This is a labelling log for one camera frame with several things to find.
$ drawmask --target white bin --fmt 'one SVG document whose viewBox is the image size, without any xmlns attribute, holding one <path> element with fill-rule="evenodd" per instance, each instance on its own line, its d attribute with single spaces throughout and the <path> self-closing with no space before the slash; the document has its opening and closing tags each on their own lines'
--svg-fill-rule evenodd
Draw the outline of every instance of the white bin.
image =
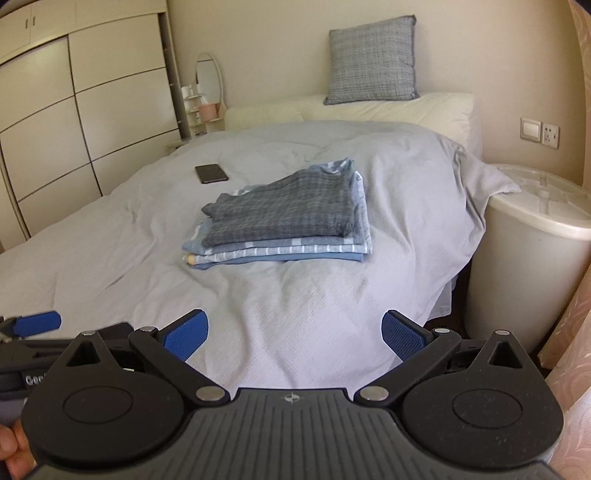
<svg viewBox="0 0 591 480">
<path fill-rule="evenodd" d="M 510 330 L 527 352 L 542 341 L 591 257 L 591 194 L 532 168 L 498 165 L 522 189 L 486 208 L 472 260 L 465 326 L 473 339 Z"/>
</svg>

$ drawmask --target human hand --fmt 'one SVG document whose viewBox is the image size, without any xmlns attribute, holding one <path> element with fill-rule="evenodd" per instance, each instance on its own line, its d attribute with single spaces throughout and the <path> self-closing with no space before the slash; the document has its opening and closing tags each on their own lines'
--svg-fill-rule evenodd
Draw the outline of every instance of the human hand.
<svg viewBox="0 0 591 480">
<path fill-rule="evenodd" d="M 22 429 L 21 419 L 14 423 L 12 429 L 0 425 L 0 460 L 6 462 L 14 480 L 25 478 L 35 467 L 35 460 L 27 436 Z"/>
</svg>

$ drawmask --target power socket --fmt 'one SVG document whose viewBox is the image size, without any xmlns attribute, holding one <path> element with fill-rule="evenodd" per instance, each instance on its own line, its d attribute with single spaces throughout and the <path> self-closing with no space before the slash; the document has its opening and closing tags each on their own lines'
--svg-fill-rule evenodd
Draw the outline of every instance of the power socket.
<svg viewBox="0 0 591 480">
<path fill-rule="evenodd" d="M 550 148 L 558 148 L 560 141 L 560 127 L 556 125 L 544 124 L 542 136 L 542 145 Z"/>
</svg>

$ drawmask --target triangular hole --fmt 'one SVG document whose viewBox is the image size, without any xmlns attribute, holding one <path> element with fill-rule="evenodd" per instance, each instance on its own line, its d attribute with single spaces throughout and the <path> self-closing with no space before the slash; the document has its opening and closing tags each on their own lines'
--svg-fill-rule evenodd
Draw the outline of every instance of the triangular hole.
<svg viewBox="0 0 591 480">
<path fill-rule="evenodd" d="M 499 367 L 522 368 L 521 362 L 511 348 L 511 345 L 507 342 L 501 342 L 496 346 L 490 364 Z"/>
<path fill-rule="evenodd" d="M 98 353 L 92 342 L 82 342 L 68 362 L 68 367 L 79 367 L 81 365 L 93 365 L 100 363 Z"/>
</svg>

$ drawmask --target mirror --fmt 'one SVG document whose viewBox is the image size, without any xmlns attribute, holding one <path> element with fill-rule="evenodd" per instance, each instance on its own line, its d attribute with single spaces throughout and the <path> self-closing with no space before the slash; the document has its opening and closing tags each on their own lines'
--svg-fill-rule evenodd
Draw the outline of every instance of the mirror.
<svg viewBox="0 0 591 480">
<path fill-rule="evenodd" d="M 225 110 L 223 106 L 222 75 L 215 58 L 210 53 L 202 53 L 197 58 L 195 80 L 197 82 L 197 92 L 204 95 L 201 104 L 219 103 L 219 109 Z"/>
</svg>

